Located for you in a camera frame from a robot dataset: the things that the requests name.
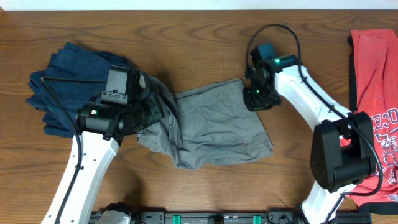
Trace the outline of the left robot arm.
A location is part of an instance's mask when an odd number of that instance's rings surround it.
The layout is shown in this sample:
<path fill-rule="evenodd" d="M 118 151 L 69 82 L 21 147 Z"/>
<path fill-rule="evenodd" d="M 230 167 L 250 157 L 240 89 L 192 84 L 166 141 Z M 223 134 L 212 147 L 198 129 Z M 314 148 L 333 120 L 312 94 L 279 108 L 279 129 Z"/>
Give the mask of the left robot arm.
<path fill-rule="evenodd" d="M 67 167 L 43 223 L 88 223 L 103 177 L 123 137 L 159 122 L 159 92 L 146 73 L 111 66 L 98 90 L 71 118 Z"/>

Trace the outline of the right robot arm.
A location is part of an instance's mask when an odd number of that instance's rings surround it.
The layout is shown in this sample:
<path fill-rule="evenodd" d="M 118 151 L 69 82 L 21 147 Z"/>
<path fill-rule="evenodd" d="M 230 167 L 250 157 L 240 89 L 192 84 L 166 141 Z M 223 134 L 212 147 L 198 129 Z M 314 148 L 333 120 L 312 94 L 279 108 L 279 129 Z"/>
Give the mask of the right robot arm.
<path fill-rule="evenodd" d="M 294 223 L 331 223 L 336 210 L 354 188 L 379 164 L 372 140 L 371 119 L 352 113 L 330 97 L 309 75 L 295 55 L 255 53 L 249 56 L 245 77 L 251 86 L 243 91 L 250 111 L 288 100 L 313 132 L 310 168 L 315 179 Z"/>

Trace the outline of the grey shorts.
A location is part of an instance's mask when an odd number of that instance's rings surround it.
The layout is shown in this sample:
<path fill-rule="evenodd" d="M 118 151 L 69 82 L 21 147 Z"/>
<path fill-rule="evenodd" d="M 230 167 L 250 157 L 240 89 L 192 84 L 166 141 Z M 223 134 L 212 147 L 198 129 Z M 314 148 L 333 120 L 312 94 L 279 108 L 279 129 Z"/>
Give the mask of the grey shorts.
<path fill-rule="evenodd" d="M 273 154 L 258 115 L 246 108 L 243 82 L 212 83 L 173 95 L 157 78 L 164 117 L 137 136 L 141 146 L 171 157 L 178 169 L 255 162 Z"/>

